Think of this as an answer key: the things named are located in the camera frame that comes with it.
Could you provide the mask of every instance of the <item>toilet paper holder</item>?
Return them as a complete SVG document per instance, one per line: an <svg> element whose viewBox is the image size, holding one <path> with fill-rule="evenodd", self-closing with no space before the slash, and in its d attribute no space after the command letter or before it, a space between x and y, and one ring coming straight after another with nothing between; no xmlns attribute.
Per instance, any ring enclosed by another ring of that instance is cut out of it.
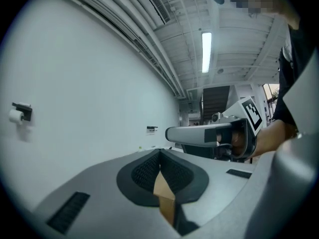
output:
<svg viewBox="0 0 319 239"><path fill-rule="evenodd" d="M31 114L32 114L31 105L12 103L12 106L14 106L17 111L23 112L24 114L23 120L31 121Z"/></svg>

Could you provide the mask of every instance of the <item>black sleeve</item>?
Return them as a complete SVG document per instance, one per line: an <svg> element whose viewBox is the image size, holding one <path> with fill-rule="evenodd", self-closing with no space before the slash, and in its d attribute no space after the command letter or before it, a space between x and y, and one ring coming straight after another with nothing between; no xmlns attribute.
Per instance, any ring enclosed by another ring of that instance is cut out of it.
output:
<svg viewBox="0 0 319 239"><path fill-rule="evenodd" d="M288 92L294 83L294 74L290 63L285 59L282 50L279 56L279 69L279 93L273 119L282 120L285 123L296 125L283 100L283 96Z"/></svg>

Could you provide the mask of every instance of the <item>person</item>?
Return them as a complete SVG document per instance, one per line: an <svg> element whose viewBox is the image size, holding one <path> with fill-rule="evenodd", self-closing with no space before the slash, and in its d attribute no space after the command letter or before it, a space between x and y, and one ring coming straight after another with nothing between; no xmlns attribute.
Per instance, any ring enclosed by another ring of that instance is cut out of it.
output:
<svg viewBox="0 0 319 239"><path fill-rule="evenodd" d="M224 0L215 0L223 4ZM247 8L249 13L275 13L282 16L288 24L288 37L279 56L279 94L273 120L268 127L257 134L257 144L251 157L276 150L285 140L295 137L298 129L286 107L283 96L298 79L307 65L314 49L314 41L305 31L305 21L300 18L288 0L231 0L237 7ZM244 135L232 133L231 144L234 154L241 154Z"/></svg>

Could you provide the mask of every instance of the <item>cardboard box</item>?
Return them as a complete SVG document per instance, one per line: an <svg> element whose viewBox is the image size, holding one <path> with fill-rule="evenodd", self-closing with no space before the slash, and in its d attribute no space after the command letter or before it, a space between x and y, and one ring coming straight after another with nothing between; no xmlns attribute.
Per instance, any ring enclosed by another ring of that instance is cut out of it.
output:
<svg viewBox="0 0 319 239"><path fill-rule="evenodd" d="M168 223L173 226L175 214L175 195L170 190L161 172L159 172L156 178L153 194L159 197L160 212L163 214Z"/></svg>

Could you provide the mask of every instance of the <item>fluorescent light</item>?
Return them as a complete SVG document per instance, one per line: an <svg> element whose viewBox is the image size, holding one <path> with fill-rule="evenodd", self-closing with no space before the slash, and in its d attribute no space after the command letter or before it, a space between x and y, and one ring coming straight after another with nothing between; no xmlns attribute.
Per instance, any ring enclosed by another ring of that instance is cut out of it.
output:
<svg viewBox="0 0 319 239"><path fill-rule="evenodd" d="M203 66L202 72L208 73L209 62L210 62L210 51L211 51L211 33L203 33L201 35L203 43Z"/></svg>

